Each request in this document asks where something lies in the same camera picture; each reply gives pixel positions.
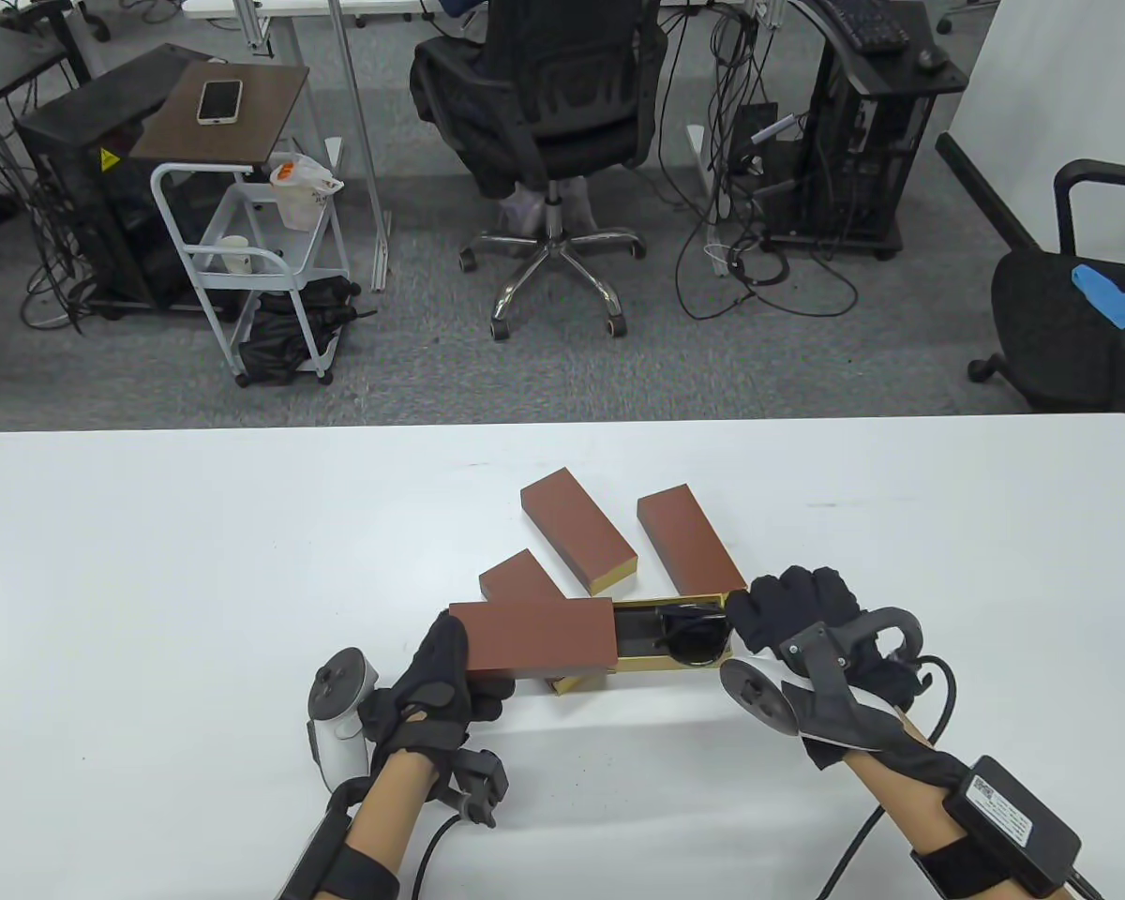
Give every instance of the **hand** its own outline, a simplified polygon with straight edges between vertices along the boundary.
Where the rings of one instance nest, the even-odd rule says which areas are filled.
[[[438,771],[430,799],[447,788],[451,759],[467,741],[467,728],[472,721],[498,719],[515,686],[511,678],[468,682],[467,652],[464,623],[442,612],[399,681],[371,691],[358,704],[363,732],[375,744],[371,774],[378,773],[395,750],[411,750],[424,755]]]
[[[835,628],[863,614],[857,597],[846,587],[837,570],[810,573],[798,565],[778,578],[773,575],[755,578],[749,593],[734,591],[726,600],[726,613],[750,652],[770,647],[776,656],[786,639],[808,626],[825,622]],[[846,681],[904,711],[927,686],[911,666],[881,656],[874,639],[857,644],[850,651]],[[818,741],[806,740],[806,747],[820,768],[831,766],[845,756],[840,747]]]

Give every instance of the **smartphone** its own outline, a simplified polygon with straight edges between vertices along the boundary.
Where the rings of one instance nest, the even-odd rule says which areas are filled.
[[[237,108],[242,104],[242,82],[206,81],[199,91],[199,107],[195,119],[200,125],[233,125],[237,120]]]

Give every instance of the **white wall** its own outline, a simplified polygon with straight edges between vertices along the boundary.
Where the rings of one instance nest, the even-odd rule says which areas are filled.
[[[1055,172],[1125,164],[1125,0],[1004,0],[950,133],[1047,250]],[[1125,188],[1076,189],[1086,256],[1125,262]]]

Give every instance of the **sticker label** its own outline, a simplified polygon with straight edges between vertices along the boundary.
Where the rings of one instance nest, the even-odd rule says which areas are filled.
[[[1029,818],[1014,807],[1005,794],[975,775],[966,789],[966,799],[970,804],[983,813],[988,821],[1000,828],[1005,835],[1011,837],[1022,847],[1029,844],[1029,835],[1033,831],[1033,822]]]

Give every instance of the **black bag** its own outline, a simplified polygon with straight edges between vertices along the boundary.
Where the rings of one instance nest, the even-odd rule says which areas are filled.
[[[374,316],[350,306],[350,284],[344,278],[326,278],[309,284],[300,292],[308,327],[317,352],[325,352],[341,326],[356,318]],[[296,370],[309,360],[300,320],[291,304],[291,296],[268,291],[259,297],[258,313],[250,326],[249,341],[238,346],[242,364],[250,381],[279,381],[288,385]]]

